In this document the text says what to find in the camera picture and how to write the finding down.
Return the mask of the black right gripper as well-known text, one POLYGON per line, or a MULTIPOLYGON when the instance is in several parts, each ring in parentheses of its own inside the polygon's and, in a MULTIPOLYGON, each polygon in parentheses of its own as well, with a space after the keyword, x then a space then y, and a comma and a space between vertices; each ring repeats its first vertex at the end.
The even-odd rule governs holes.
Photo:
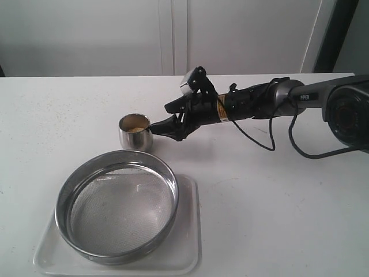
POLYGON ((203 100, 200 93, 191 93, 164 105, 169 114, 184 112, 183 122, 177 115, 149 125, 152 134, 182 141, 203 125, 228 122, 225 101, 227 94, 203 100))

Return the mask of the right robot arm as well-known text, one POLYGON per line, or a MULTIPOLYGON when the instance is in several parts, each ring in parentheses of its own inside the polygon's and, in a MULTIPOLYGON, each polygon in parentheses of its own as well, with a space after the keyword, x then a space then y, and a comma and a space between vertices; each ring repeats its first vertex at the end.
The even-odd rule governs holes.
POLYGON ((233 83, 224 94, 216 92, 208 78, 194 80, 189 93, 167 103, 170 117, 150 125, 150 131, 176 141, 204 125, 244 119, 266 119, 268 127, 276 117, 291 116, 288 137, 293 148, 308 159, 323 159, 353 151, 368 152, 368 76, 349 76, 305 85, 290 77, 237 89, 233 83), (345 148, 308 154, 295 142, 293 127, 307 108, 319 108, 322 119, 345 148))

